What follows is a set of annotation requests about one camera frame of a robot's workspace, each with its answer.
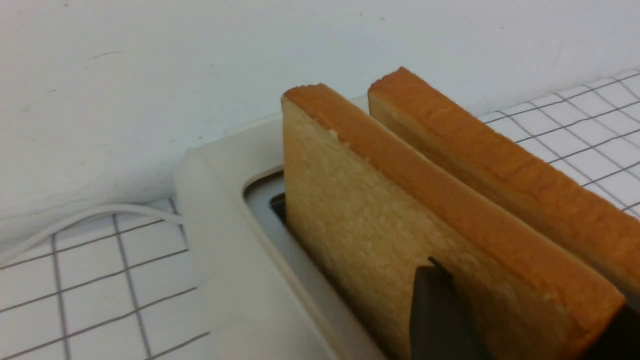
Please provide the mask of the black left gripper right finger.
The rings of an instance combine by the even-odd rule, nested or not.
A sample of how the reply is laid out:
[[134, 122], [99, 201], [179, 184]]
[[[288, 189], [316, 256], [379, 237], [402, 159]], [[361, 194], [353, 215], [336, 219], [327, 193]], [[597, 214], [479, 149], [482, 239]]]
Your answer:
[[581, 360], [638, 360], [640, 358], [640, 315], [625, 305], [606, 330], [580, 356]]

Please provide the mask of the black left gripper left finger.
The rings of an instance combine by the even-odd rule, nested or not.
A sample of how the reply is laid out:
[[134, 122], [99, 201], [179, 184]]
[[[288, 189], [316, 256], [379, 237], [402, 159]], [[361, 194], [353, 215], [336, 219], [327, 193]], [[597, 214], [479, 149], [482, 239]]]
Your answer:
[[409, 317], [410, 359], [491, 360], [454, 285], [453, 275], [434, 257], [414, 271]]

